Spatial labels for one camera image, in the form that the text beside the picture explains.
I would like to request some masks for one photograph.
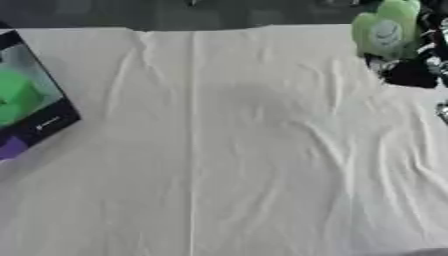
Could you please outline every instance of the table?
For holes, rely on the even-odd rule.
[[[0,166],[0,253],[446,247],[443,89],[381,85],[349,26],[22,30],[83,122]]]

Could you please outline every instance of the green cube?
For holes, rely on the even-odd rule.
[[[10,125],[30,115],[42,103],[43,95],[33,81],[12,70],[0,70],[0,125]]]

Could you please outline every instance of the green plush toy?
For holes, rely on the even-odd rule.
[[[0,126],[31,114],[43,101],[33,82],[17,72],[0,70]]]
[[[386,60],[417,55],[419,0],[384,0],[377,13],[361,13],[352,24],[358,54]]]

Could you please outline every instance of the box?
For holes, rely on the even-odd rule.
[[[80,120],[80,115],[16,31],[0,35],[0,161]]]

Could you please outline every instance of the gray floor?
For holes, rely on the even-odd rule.
[[[0,0],[0,18],[21,28],[216,30],[269,24],[349,23],[360,11],[348,6],[350,0],[202,0],[195,7],[188,7],[185,1]]]

